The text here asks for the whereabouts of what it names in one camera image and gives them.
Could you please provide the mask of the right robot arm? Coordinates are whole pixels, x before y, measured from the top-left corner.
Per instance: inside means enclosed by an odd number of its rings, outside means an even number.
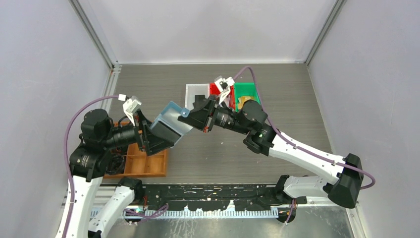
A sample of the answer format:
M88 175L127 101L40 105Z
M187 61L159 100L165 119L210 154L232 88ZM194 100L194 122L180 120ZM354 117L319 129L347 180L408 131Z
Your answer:
M255 100L247 100L235 112L226 105L217 105L216 97L211 95L193 110L182 112L178 121L203 132L219 126L243 134L243 143L252 152L280 158L312 172L311 177L279 178L275 197L282 204L313 196L326 197L344 208L356 206L364 179L360 158L354 154L337 156L294 140L266 123L267 113Z

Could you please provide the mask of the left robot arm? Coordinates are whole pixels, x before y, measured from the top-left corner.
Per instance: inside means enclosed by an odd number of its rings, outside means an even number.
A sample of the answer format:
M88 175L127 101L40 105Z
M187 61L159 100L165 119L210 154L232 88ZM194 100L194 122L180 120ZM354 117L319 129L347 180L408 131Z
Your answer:
M151 121L141 112L136 120L139 125L117 127L103 109L84 115L81 142L68 158L68 197L56 237L105 238L129 204L137 205L144 200L142 181L123 177L105 206L91 217L97 191L113 159L112 149L137 143L141 151L153 155L174 146L168 136L152 131Z

